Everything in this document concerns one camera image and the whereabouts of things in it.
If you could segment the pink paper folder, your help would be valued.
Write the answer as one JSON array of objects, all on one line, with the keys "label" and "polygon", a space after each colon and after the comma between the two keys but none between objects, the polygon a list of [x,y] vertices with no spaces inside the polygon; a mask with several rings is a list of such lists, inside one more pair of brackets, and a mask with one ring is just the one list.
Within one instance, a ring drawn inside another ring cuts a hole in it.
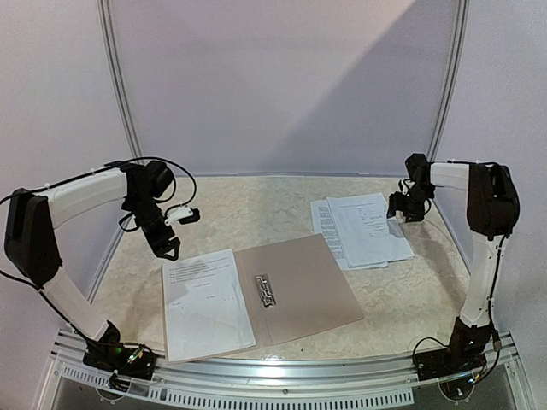
[{"label": "pink paper folder", "polygon": [[[287,343],[363,318],[322,235],[233,253],[256,339],[254,347],[240,351]],[[255,283],[255,276],[263,274],[268,275],[276,300],[269,308],[262,305]]]}]

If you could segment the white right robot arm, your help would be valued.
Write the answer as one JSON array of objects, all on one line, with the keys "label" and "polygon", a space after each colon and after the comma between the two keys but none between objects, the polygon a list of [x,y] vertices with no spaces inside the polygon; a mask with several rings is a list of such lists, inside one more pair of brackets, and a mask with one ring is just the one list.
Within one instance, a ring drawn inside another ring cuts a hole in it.
[{"label": "white right robot arm", "polygon": [[407,223],[422,221],[437,188],[467,194],[466,218],[473,239],[468,292],[442,354],[448,372],[460,372],[482,353],[495,330],[492,304],[504,245],[520,216],[520,201],[509,168],[494,161],[429,161],[414,153],[405,160],[411,186],[388,201],[389,218],[400,212]]}]

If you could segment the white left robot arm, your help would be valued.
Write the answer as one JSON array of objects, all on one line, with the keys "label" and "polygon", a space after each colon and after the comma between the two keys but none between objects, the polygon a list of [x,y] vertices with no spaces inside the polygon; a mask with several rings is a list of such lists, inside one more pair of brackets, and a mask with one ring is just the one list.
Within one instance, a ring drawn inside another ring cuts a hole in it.
[{"label": "white left robot arm", "polygon": [[73,281],[66,257],[82,263],[87,248],[61,240],[58,230],[72,220],[111,202],[118,202],[134,220],[157,258],[176,261],[180,240],[177,218],[192,214],[187,203],[167,210],[167,190],[175,190],[174,162],[153,156],[114,161],[97,170],[35,189],[20,188],[3,199],[9,211],[3,252],[19,271],[17,282],[33,288],[91,346],[108,370],[127,362],[115,326],[98,313]]}]

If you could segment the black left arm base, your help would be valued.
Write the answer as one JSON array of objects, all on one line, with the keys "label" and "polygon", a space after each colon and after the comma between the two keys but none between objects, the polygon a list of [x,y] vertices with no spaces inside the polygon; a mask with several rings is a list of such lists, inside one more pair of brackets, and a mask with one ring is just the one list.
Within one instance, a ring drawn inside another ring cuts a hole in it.
[{"label": "black left arm base", "polygon": [[85,343],[85,365],[129,378],[152,379],[157,355],[145,344],[98,342],[88,337]]}]

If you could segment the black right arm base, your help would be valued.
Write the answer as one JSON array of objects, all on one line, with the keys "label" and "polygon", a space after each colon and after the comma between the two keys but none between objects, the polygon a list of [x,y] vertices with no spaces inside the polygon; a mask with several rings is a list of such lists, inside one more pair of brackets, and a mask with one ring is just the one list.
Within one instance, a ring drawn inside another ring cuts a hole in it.
[{"label": "black right arm base", "polygon": [[[437,349],[418,351],[424,342],[435,342]],[[484,353],[454,353],[447,344],[435,337],[423,337],[414,346],[411,360],[420,381],[459,376],[467,385],[476,385],[486,379],[497,367],[501,351],[492,363]]]}]

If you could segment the printed white sheet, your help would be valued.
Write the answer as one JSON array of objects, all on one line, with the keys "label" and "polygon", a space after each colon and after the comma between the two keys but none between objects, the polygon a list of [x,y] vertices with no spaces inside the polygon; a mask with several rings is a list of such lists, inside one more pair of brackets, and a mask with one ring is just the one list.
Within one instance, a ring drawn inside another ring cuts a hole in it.
[{"label": "printed white sheet", "polygon": [[397,219],[386,216],[382,194],[328,197],[326,201],[349,267],[380,267],[415,256]]},{"label": "printed white sheet", "polygon": [[162,291],[168,362],[201,360],[256,345],[231,249],[165,262]]}]

